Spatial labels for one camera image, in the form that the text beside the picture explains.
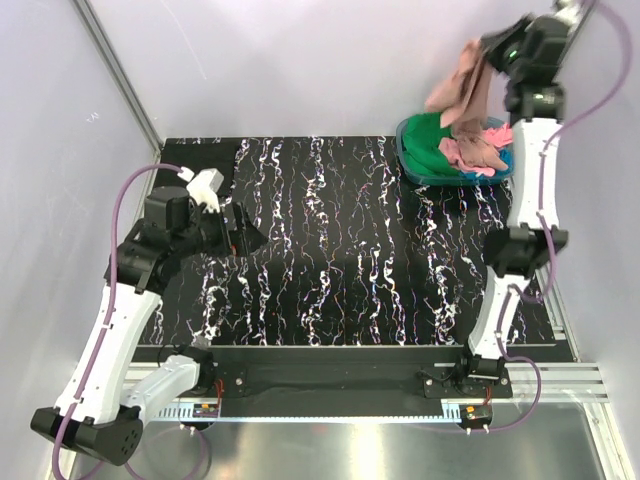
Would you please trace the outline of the dusty pink t shirt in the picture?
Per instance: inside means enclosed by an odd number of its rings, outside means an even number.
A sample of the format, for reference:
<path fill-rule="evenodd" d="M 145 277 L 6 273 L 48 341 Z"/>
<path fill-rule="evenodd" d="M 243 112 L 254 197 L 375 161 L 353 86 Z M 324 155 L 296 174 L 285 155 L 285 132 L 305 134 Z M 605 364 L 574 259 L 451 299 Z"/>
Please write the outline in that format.
<path fill-rule="evenodd" d="M 479 39 L 467 42 L 458 64 L 425 102 L 427 112 L 441 114 L 441 126 L 451 130 L 455 124 L 487 120 L 487 101 L 493 68 L 485 59 Z"/>

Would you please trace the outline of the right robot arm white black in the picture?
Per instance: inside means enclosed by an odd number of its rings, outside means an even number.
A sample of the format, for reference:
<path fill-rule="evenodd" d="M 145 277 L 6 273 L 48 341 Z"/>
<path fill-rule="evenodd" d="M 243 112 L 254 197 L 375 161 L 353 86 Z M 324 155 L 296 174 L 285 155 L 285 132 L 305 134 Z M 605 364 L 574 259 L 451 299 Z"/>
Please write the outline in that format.
<path fill-rule="evenodd" d="M 504 105 L 513 133 L 513 199 L 505 227 L 486 236 L 484 298 L 451 372 L 452 383 L 466 396 L 506 381 L 506 339 L 517 307 L 541 301 L 526 289 L 539 269 L 555 265 L 568 243 L 555 200 L 566 104 L 556 77 L 582 17 L 577 2 L 557 1 L 553 12 L 526 16 L 481 39 L 485 59 L 508 79 Z"/>

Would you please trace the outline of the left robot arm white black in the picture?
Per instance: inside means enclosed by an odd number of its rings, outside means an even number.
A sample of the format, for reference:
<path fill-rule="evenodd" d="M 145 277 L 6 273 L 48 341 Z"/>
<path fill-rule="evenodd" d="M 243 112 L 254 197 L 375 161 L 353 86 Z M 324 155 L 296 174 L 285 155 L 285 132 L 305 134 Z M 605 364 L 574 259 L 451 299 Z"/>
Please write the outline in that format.
<path fill-rule="evenodd" d="M 240 202 L 217 208 L 184 187 L 158 187 L 109 258 L 101 305 L 71 380 L 54 406 L 37 409 L 31 429 L 67 449 L 114 466 L 128 462 L 146 424 L 176 397 L 208 394 L 213 354 L 182 346 L 132 388 L 124 380 L 142 330 L 185 260 L 246 257 L 268 239 Z"/>

